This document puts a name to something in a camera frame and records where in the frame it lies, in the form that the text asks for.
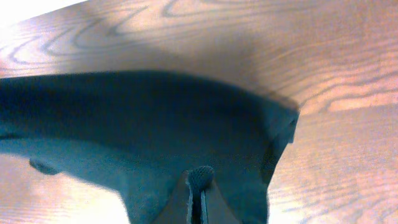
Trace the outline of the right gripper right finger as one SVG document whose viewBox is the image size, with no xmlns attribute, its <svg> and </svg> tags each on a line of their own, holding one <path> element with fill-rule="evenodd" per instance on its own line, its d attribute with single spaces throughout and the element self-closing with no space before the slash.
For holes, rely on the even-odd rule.
<svg viewBox="0 0 398 224">
<path fill-rule="evenodd" d="M 240 224 L 224 201 L 214 180 L 201 192 L 201 223 Z"/>
</svg>

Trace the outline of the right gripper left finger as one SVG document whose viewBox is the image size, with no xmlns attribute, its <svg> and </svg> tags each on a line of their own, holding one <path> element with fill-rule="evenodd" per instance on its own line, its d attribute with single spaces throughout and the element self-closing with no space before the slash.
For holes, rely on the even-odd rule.
<svg viewBox="0 0 398 224">
<path fill-rule="evenodd" d="M 188 224 L 190 215 L 190 189 L 187 184 L 188 171 L 182 172 L 166 206 L 152 224 Z"/>
</svg>

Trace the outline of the black t-shirt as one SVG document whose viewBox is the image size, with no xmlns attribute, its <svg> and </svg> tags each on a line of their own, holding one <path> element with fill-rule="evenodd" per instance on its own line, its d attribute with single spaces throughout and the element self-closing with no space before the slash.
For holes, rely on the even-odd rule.
<svg viewBox="0 0 398 224">
<path fill-rule="evenodd" d="M 151 223 L 185 170 L 210 166 L 243 223 L 266 223 L 267 187 L 299 114 L 213 80 L 165 71 L 1 80 L 1 152 L 117 191 Z"/>
</svg>

